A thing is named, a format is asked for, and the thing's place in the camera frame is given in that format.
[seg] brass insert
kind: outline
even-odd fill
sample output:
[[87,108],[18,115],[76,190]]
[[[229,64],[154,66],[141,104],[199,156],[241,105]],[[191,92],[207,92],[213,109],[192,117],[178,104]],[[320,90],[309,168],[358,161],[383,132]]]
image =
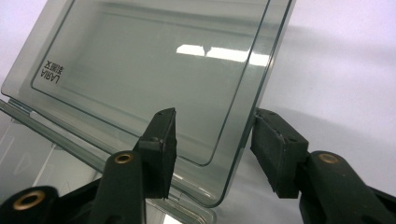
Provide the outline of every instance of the brass insert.
[[29,209],[41,203],[45,197],[46,194],[42,190],[31,191],[15,201],[14,209],[19,211]]
[[134,159],[134,157],[131,154],[123,153],[123,154],[118,155],[116,157],[116,159],[114,159],[114,161],[118,164],[123,164],[123,163],[127,163],[133,159]]
[[327,154],[327,153],[322,153],[319,155],[319,158],[327,163],[337,163],[340,162],[334,155]]

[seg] black clamp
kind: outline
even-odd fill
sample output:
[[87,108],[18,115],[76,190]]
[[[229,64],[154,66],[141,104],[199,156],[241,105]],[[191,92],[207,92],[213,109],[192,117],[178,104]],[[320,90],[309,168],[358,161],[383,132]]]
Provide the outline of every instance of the black clamp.
[[53,187],[23,190],[0,207],[0,223],[142,224],[145,198],[167,198],[177,157],[174,108],[158,112],[131,151],[106,161],[103,177],[63,197]]
[[251,150],[279,198],[297,198],[304,223],[396,223],[396,198],[366,186],[342,157],[308,153],[308,142],[278,114],[258,109]]

